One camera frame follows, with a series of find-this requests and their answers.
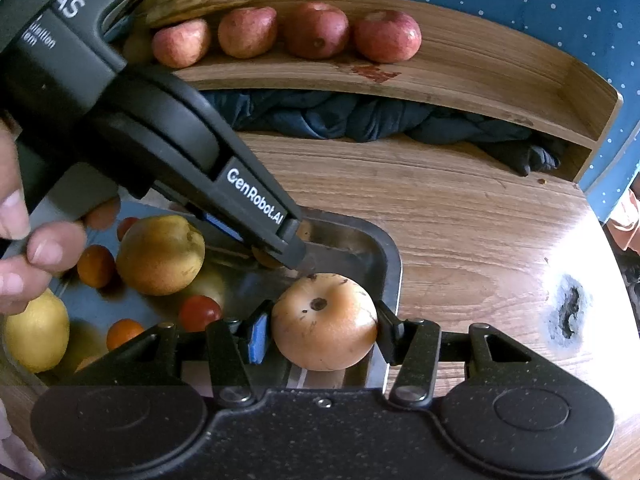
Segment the black cable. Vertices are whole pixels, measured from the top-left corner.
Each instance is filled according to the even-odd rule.
[[[9,469],[7,466],[0,464],[0,473],[9,478],[13,478],[14,480],[30,480],[26,476],[21,475],[20,473],[15,472],[13,469]]]

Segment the dark blue cloth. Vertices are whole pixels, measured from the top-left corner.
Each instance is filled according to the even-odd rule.
[[[430,104],[316,90],[216,90],[204,97],[235,130],[357,142],[405,133],[426,144],[475,143],[518,174],[554,170],[564,144],[519,124]]]

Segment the blue wall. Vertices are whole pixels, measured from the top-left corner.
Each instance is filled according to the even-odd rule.
[[[638,172],[640,142],[631,142],[603,179],[640,121],[640,0],[415,0],[457,9],[539,38],[587,63],[624,97],[624,105],[593,165],[580,181],[601,221]]]

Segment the wooden table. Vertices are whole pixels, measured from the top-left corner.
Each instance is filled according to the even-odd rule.
[[[391,235],[404,269],[401,317],[458,332],[488,322],[600,391],[617,421],[602,467],[613,480],[640,478],[640,340],[614,257],[576,185],[516,176],[467,144],[243,139],[300,205],[361,217]],[[583,322],[569,340],[552,340],[564,276],[584,288]],[[442,395],[463,371],[441,365],[438,377]]]

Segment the tomato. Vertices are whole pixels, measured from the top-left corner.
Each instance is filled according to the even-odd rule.
[[[116,263],[111,252],[102,245],[88,246],[78,260],[80,280],[93,288],[107,286],[116,271]]]
[[[118,241],[121,242],[124,238],[125,233],[129,230],[129,228],[135,224],[140,218],[136,218],[135,216],[128,216],[122,222],[118,224],[118,228],[116,229],[116,234],[118,235]]]
[[[222,309],[208,296],[187,298],[178,313],[178,320],[187,332],[201,332],[209,323],[221,318]]]
[[[109,351],[116,349],[120,345],[124,345],[127,341],[131,341],[139,336],[145,329],[137,321],[132,319],[121,319],[116,321],[107,332],[107,348]]]

